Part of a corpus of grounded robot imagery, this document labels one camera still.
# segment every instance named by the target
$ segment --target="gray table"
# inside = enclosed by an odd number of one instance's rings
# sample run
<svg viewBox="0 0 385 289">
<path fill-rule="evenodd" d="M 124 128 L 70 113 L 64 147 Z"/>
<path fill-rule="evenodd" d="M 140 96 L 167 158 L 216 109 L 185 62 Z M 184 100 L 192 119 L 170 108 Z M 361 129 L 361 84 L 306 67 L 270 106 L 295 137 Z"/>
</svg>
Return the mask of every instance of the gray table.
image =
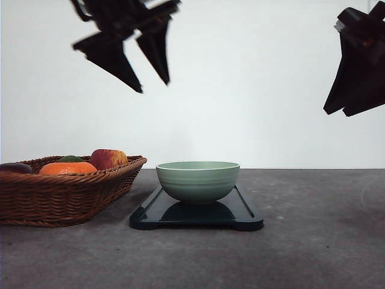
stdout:
<svg viewBox="0 0 385 289">
<path fill-rule="evenodd" d="M 241 170 L 239 183 L 260 231 L 131 229 L 158 185 L 149 169 L 87 224 L 0 227 L 2 288 L 385 288 L 385 170 Z"/>
</svg>

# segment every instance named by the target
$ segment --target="green bowl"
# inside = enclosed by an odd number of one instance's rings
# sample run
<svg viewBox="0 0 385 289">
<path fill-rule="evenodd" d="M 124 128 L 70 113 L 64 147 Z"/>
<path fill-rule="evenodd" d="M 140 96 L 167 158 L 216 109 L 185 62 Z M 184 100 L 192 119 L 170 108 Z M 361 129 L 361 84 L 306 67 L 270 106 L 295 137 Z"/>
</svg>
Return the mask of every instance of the green bowl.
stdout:
<svg viewBox="0 0 385 289">
<path fill-rule="evenodd" d="M 228 195 L 235 186 L 239 164 L 219 161 L 183 161 L 156 166 L 164 191 L 188 204 L 209 204 Z"/>
</svg>

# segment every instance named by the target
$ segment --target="dark purple fruit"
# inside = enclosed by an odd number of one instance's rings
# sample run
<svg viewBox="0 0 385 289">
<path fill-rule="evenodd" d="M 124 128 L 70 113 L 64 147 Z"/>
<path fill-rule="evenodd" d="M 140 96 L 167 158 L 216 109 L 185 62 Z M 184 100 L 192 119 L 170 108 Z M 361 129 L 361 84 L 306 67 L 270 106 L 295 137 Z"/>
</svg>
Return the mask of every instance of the dark purple fruit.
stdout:
<svg viewBox="0 0 385 289">
<path fill-rule="evenodd" d="M 32 168 L 27 164 L 22 163 L 5 163 L 0 164 L 0 173 L 32 173 Z"/>
</svg>

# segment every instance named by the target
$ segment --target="orange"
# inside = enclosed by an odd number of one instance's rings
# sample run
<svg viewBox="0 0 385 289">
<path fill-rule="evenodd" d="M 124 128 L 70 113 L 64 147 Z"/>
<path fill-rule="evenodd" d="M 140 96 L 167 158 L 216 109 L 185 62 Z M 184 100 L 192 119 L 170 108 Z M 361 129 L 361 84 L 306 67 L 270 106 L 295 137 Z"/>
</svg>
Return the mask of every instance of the orange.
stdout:
<svg viewBox="0 0 385 289">
<path fill-rule="evenodd" d="M 50 163 L 43 166 L 39 174 L 60 175 L 63 173 L 93 173 L 97 169 L 90 163 Z"/>
</svg>

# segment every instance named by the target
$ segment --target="black tray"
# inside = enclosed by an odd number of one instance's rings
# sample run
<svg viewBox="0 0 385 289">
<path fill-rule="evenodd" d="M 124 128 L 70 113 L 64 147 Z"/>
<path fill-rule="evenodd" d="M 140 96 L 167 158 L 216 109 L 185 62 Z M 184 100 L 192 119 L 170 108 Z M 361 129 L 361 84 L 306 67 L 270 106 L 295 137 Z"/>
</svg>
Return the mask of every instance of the black tray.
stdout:
<svg viewBox="0 0 385 289">
<path fill-rule="evenodd" d="M 165 226 L 219 226 L 239 231 L 263 228 L 263 217 L 238 184 L 224 198 L 207 205 L 188 205 L 159 186 L 129 218 L 131 228 L 153 230 Z"/>
</svg>

